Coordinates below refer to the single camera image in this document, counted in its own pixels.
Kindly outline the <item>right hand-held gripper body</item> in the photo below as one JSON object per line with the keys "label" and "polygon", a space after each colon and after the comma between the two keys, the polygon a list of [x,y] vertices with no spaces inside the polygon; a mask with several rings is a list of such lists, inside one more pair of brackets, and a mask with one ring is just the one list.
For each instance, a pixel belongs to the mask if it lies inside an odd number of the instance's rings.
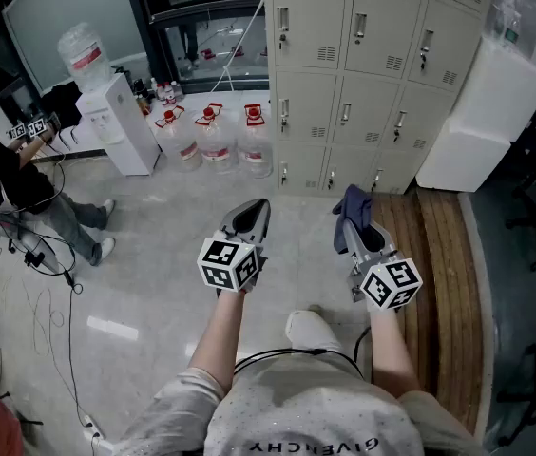
{"label": "right hand-held gripper body", "polygon": [[390,253],[361,261],[347,278],[354,302],[364,302],[368,312],[398,310],[409,304],[423,286],[422,277],[410,257]]}

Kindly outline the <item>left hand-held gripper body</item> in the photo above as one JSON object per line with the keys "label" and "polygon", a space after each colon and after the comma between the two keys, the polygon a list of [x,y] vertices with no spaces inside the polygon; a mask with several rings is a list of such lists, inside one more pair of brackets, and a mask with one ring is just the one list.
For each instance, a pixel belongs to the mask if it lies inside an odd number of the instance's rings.
{"label": "left hand-held gripper body", "polygon": [[197,258],[203,283],[222,292],[251,292],[258,283],[267,257],[263,254],[264,236],[248,232],[216,230],[207,237]]}

